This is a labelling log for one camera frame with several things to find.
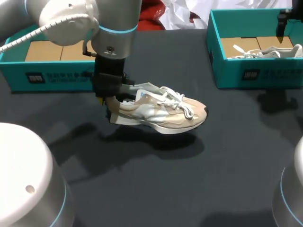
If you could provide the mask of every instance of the white plastic bag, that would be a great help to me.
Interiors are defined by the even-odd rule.
[[[166,30],[207,28],[211,9],[290,8],[292,0],[162,0],[165,12],[159,18]],[[200,19],[190,23],[190,12]]]

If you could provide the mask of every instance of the teal shoe box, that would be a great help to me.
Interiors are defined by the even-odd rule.
[[[6,44],[37,29],[32,26],[6,40]],[[47,41],[44,35],[0,54],[0,70],[12,92],[92,91],[90,78],[94,61],[25,61],[31,41]]]
[[[221,38],[276,36],[280,10],[211,10],[206,44],[218,88],[303,86],[303,58],[228,59],[223,50]],[[289,37],[293,46],[303,45],[303,23],[289,21],[285,36]]]

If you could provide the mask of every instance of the white midsole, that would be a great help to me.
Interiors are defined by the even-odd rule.
[[[179,134],[179,133],[183,133],[189,130],[192,130],[196,127],[198,127],[199,125],[201,125],[203,122],[191,126],[191,127],[187,127],[187,128],[181,128],[181,129],[169,129],[169,128],[164,128],[161,126],[158,126],[157,124],[151,123],[151,122],[146,122],[144,120],[136,120],[136,119],[131,119],[131,118],[127,118],[127,117],[122,117],[118,114],[112,113],[109,122],[113,123],[113,124],[121,124],[121,125],[140,125],[140,124],[144,124],[144,125],[148,125],[150,127],[152,127],[153,129],[155,129],[157,132],[161,133],[161,134]]]

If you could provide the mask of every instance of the sneaker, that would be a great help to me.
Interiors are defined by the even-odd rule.
[[[237,45],[233,46],[237,51],[242,53],[240,56],[230,57],[229,59],[239,58],[298,58],[303,57],[303,48],[300,44],[295,45],[293,48],[277,48],[269,47],[266,50],[251,50],[245,52]]]
[[[122,85],[120,92],[127,98],[118,101],[114,96],[105,100],[111,123],[144,124],[161,134],[178,134],[198,127],[207,117],[204,104],[168,87],[151,83]]]

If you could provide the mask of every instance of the black tabletop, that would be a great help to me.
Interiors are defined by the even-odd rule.
[[[11,95],[0,120],[52,150],[85,227],[274,227],[271,199],[303,135],[301,90],[218,90],[205,30],[139,32],[125,71],[209,108],[203,125],[164,136],[112,125],[93,93]]]

